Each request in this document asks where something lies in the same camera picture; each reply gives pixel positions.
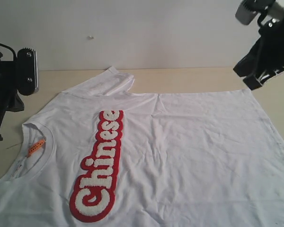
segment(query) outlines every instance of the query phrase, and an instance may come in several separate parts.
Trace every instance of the white wall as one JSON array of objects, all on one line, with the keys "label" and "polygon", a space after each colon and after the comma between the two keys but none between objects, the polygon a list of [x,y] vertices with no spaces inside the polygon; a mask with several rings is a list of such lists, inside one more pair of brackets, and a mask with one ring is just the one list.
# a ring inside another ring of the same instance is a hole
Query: white wall
[{"label": "white wall", "polygon": [[233,66],[258,37],[236,21],[239,3],[0,0],[0,42],[35,48],[41,70]]}]

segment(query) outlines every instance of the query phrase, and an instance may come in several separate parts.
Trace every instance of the white t-shirt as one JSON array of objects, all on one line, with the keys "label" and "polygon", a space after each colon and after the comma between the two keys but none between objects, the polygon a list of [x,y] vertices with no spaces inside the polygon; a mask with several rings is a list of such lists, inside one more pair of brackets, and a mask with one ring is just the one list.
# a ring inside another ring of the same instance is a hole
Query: white t-shirt
[{"label": "white t-shirt", "polygon": [[110,68],[23,124],[0,227],[284,227],[284,141],[249,90],[133,81]]}]

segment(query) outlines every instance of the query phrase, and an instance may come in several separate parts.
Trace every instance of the beige table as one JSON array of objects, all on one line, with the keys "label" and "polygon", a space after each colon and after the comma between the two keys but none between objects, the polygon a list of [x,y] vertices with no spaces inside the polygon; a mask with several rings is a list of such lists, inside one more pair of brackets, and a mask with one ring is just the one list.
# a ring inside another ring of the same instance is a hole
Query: beige table
[{"label": "beige table", "polygon": [[[246,88],[231,68],[167,70],[122,70],[135,75],[133,93],[197,93]],[[21,124],[36,114],[62,90],[77,85],[102,71],[44,71],[38,93],[22,97],[25,111],[7,112],[1,127],[0,177],[16,158],[22,141]],[[253,92],[284,139],[284,75]]]}]

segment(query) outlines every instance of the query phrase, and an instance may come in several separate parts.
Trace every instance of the orange tag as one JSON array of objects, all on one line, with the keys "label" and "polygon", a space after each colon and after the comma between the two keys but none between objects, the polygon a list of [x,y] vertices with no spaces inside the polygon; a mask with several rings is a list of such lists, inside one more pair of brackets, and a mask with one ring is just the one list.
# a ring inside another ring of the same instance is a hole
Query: orange tag
[{"label": "orange tag", "polygon": [[45,143],[45,139],[41,139],[39,140],[37,143],[35,143],[29,150],[27,153],[27,157],[30,157],[33,153],[35,153],[36,151],[38,151],[42,145]]}]

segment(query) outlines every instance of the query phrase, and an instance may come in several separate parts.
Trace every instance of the sleeve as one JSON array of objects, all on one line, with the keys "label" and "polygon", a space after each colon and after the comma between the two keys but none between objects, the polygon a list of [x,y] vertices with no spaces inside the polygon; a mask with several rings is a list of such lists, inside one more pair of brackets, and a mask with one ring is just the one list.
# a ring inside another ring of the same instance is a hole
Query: sleeve
[{"label": "sleeve", "polygon": [[98,76],[63,92],[79,97],[95,95],[110,96],[118,92],[128,91],[132,87],[133,82],[133,75],[121,73],[114,67],[110,67]]}]

